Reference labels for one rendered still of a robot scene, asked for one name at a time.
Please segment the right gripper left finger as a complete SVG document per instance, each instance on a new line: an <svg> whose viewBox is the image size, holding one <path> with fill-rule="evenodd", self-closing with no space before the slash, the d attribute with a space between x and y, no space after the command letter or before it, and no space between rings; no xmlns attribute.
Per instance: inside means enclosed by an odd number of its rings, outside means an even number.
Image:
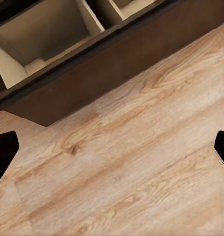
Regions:
<svg viewBox="0 0 224 236"><path fill-rule="evenodd" d="M15 131L0 134L0 179L19 150Z"/></svg>

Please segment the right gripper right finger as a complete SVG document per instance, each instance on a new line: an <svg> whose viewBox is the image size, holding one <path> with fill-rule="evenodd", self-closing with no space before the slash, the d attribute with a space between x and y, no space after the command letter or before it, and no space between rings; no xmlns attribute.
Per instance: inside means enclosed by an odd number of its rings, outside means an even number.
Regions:
<svg viewBox="0 0 224 236"><path fill-rule="evenodd" d="M214 148L224 162L224 131L218 131Z"/></svg>

